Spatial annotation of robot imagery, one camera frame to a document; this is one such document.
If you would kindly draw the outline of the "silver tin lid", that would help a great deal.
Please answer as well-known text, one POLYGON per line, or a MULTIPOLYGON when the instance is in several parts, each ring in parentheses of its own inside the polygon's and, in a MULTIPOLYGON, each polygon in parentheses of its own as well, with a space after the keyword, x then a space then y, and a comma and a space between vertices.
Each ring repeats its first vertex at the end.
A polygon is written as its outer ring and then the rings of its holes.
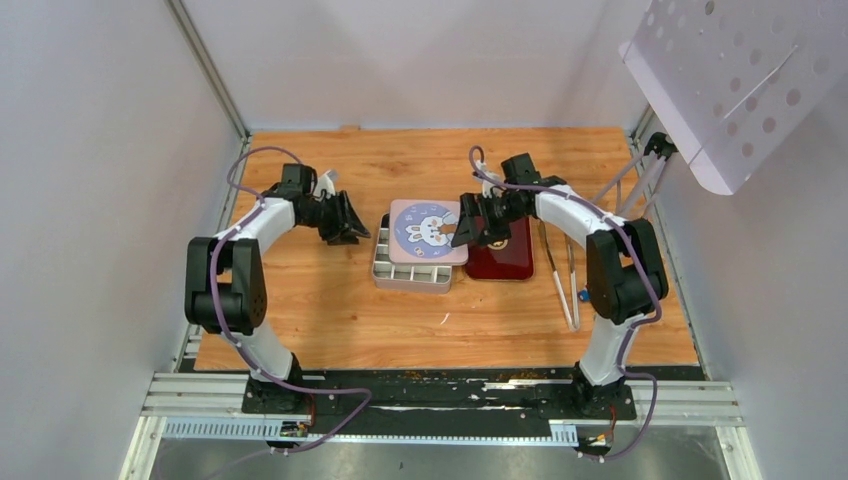
POLYGON ((453 247, 458 201, 395 199, 389 208, 389 259, 404 265, 464 265, 468 247, 453 247))

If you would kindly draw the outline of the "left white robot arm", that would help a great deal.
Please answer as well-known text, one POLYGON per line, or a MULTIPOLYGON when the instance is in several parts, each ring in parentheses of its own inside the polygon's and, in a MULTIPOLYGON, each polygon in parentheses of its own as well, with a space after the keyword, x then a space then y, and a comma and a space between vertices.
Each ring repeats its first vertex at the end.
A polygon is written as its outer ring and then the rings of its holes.
POLYGON ((187 321, 215 334, 249 368, 245 394, 269 400, 283 413, 298 411, 314 390, 302 382, 296 355, 266 321, 268 291, 263 255, 296 227, 317 231, 328 245, 356 245, 370 233, 335 175, 286 163, 281 179, 255 195, 253 207, 233 226, 187 246, 184 311, 187 321))

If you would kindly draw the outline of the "metal tongs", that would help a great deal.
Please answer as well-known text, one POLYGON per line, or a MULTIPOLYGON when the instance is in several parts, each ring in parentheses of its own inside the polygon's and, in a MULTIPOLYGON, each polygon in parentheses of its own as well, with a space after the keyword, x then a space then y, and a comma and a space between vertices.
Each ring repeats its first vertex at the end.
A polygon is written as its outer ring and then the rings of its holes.
POLYGON ((566 243, 566 253, 567 253, 567 275, 568 275, 568 289, 565 288, 565 285, 562 281, 562 277, 560 275, 556 260, 554 259, 554 255, 550 246, 549 236, 547 234, 546 223, 541 222, 539 224, 539 232, 541 237, 541 242, 544 248, 544 252, 547 258, 547 262, 551 268, 552 278, 554 282, 554 286, 559 298, 559 302, 565 317, 565 321, 567 327, 570 332, 576 333, 580 330, 581 321, 580 321, 580 312, 579 312, 579 295, 577 288, 577 275, 576 275, 576 262, 575 262, 575 254, 574 254, 574 243, 570 237, 567 235, 564 236, 566 243))

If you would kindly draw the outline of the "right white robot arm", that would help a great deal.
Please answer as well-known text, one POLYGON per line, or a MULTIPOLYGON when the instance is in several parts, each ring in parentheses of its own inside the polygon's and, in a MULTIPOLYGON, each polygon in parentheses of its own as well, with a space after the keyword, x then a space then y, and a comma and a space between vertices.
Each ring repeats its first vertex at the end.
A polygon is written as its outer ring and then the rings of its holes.
POLYGON ((595 312, 589 345, 571 403, 596 417, 611 403, 607 386, 627 377, 624 367, 636 331, 660 320, 669 291, 656 232, 645 219, 626 220, 579 195, 558 176, 544 176, 524 153, 503 161, 502 175, 485 166, 484 153, 469 151, 479 193, 460 197, 452 246, 488 246, 511 237, 513 222, 533 217, 559 229, 585 252, 586 281, 595 312))

